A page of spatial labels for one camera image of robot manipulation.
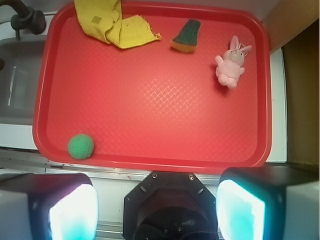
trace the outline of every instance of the plush toy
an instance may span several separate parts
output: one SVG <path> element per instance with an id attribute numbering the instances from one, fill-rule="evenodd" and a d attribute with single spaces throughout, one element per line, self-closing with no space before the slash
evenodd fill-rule
<path id="1" fill-rule="evenodd" d="M 222 57 L 218 55 L 214 58 L 218 65 L 215 75 L 222 86 L 227 86 L 229 89 L 237 87 L 240 76 L 245 72 L 245 68 L 242 67 L 245 62 L 245 56 L 248 55 L 251 49 L 251 45 L 244 46 L 239 43 L 237 36 L 233 36 L 230 42 L 230 49 Z"/>

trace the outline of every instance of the green sponge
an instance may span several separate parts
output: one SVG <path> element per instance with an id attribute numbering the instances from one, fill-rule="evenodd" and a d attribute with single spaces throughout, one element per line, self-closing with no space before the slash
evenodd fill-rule
<path id="1" fill-rule="evenodd" d="M 68 144 L 68 152 L 71 157 L 82 160 L 91 156 L 94 150 L 94 141 L 85 134 L 78 134 L 71 138 Z"/>
<path id="2" fill-rule="evenodd" d="M 198 44 L 200 26 L 200 21 L 189 19 L 179 35 L 171 40 L 171 47 L 183 53 L 193 53 Z"/>

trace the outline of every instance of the faucet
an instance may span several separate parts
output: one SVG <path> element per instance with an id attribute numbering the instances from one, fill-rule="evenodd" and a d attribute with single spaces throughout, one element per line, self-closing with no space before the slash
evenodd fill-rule
<path id="1" fill-rule="evenodd" d="M 20 40 L 20 30 L 22 29 L 29 29 L 35 35 L 45 31 L 47 23 L 42 11 L 26 6 L 21 0 L 0 0 L 0 7 L 3 5 L 12 7 L 17 13 L 12 16 L 10 21 L 17 40 Z"/>

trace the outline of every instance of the stainless steel sink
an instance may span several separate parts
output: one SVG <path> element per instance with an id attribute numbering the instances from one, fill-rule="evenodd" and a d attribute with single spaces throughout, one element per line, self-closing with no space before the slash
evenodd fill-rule
<path id="1" fill-rule="evenodd" d="M 32 125 L 46 37 L 0 40 L 0 124 Z"/>

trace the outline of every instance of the yellow rag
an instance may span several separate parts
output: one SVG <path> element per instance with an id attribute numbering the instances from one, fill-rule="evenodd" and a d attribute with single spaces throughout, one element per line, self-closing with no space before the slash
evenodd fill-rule
<path id="1" fill-rule="evenodd" d="M 120 0 L 74 0 L 74 5 L 83 31 L 107 44 L 129 49 L 161 39 L 143 17 L 122 19 Z"/>

